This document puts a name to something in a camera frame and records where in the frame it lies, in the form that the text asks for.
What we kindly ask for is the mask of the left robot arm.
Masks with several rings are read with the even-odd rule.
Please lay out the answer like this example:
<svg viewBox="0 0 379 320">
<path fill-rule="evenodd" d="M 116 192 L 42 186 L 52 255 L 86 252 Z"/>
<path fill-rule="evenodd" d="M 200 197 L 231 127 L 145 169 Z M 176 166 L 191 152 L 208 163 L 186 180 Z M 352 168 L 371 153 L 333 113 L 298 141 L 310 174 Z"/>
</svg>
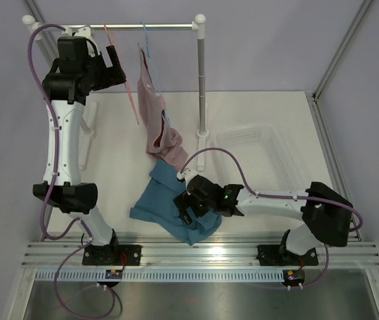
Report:
<svg viewBox="0 0 379 320">
<path fill-rule="evenodd" d="M 80 224 L 87 236 L 84 265 L 124 265 L 117 234 L 97 207 L 97 185 L 81 180 L 79 145 L 89 93 L 120 85 L 126 76 L 113 46 L 107 47 L 112 61 L 108 67 L 91 37 L 63 36 L 57 44 L 59 56 L 41 84 L 47 100 L 49 151 L 43 181 L 33 186 L 33 195 Z"/>
</svg>

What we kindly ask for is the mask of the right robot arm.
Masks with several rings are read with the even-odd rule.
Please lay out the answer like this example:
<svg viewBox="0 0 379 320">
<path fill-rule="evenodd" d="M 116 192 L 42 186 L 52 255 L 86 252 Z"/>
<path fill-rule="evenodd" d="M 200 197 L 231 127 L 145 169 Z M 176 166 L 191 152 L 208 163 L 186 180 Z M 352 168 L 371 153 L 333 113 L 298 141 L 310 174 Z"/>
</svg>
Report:
<svg viewBox="0 0 379 320">
<path fill-rule="evenodd" d="M 223 217 L 275 216 L 301 221 L 284 232 L 278 245 L 258 245 L 261 266 L 317 266 L 316 247 L 345 247 L 351 232 L 352 204 L 321 182 L 301 191 L 270 195 L 251 191 L 241 184 L 224 187 L 190 169 L 177 173 L 185 186 L 173 201 L 186 224 L 195 217 L 217 213 Z"/>
</svg>

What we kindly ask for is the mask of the pink wire hanger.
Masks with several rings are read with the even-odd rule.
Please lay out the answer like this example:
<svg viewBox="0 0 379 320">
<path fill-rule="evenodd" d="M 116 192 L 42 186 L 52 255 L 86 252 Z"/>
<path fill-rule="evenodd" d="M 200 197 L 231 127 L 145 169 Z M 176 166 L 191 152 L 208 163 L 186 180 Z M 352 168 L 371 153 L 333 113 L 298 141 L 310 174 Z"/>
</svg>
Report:
<svg viewBox="0 0 379 320">
<path fill-rule="evenodd" d="M 115 50 L 117 52 L 117 56 L 120 59 L 121 56 L 120 56 L 120 53 L 119 53 L 119 47 L 117 46 L 117 42 L 115 40 L 115 36 L 113 35 L 113 33 L 111 31 L 109 31 L 109 29 L 108 29 L 108 27 L 106 26 L 105 23 L 103 24 L 103 28 L 104 28 L 104 30 L 105 30 L 105 32 L 107 34 L 109 43 L 114 46 L 114 48 L 115 48 Z M 129 102 L 130 102 L 130 105 L 132 107 L 132 110 L 133 110 L 133 113 L 134 113 L 134 116 L 135 116 L 135 119 L 136 119 L 136 122 L 137 122 L 137 125 L 139 125 L 140 124 L 139 116 L 138 116 L 138 113 L 137 113 L 137 110 L 136 110 L 136 107 L 135 107 L 135 102 L 134 102 L 133 95 L 131 93 L 131 89 L 130 89 L 128 81 L 125 82 L 125 89 L 126 89 L 127 96 L 129 98 Z"/>
</svg>

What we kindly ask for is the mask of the teal tank top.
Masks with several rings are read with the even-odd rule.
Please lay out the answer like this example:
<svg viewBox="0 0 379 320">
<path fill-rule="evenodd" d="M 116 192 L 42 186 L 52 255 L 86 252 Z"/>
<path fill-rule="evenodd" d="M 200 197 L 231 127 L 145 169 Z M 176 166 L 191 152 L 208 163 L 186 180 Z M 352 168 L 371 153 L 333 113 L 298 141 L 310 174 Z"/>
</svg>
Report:
<svg viewBox="0 0 379 320">
<path fill-rule="evenodd" d="M 187 213 L 191 219 L 189 224 L 179 217 L 173 199 L 185 190 L 185 185 L 177 181 L 174 167 L 159 159 L 149 176 L 151 180 L 146 189 L 130 209 L 130 218 L 156 223 L 188 245 L 205 240 L 220 227 L 222 216 L 213 211 L 196 217 L 193 210 L 188 208 Z"/>
</svg>

